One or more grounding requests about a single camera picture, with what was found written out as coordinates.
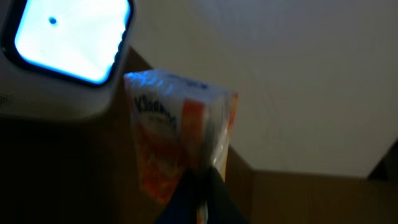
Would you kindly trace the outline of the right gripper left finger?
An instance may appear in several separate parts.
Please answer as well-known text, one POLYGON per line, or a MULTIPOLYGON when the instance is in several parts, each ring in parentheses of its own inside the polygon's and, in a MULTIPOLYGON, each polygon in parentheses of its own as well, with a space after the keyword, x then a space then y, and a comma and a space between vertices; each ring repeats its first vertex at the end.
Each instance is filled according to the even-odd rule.
POLYGON ((172 198, 156 219, 155 224, 196 224, 197 186, 191 170, 181 176, 172 198))

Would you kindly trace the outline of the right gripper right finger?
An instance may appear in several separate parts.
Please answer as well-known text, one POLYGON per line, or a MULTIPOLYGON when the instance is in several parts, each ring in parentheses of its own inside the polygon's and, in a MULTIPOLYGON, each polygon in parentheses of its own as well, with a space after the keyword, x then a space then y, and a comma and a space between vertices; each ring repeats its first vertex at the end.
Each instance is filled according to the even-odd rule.
POLYGON ((208 224, 248 224, 232 201, 219 172, 211 167, 206 174, 208 224))

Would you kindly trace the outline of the orange white box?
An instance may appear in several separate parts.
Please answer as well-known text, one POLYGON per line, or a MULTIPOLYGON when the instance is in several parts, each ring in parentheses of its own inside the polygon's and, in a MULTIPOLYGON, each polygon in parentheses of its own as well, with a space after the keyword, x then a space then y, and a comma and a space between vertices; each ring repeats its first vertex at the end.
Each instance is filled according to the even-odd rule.
POLYGON ((181 176, 191 170, 196 223, 208 223, 206 174, 215 168, 225 184, 238 94, 166 70, 127 73, 124 89, 141 190, 164 209, 181 176))

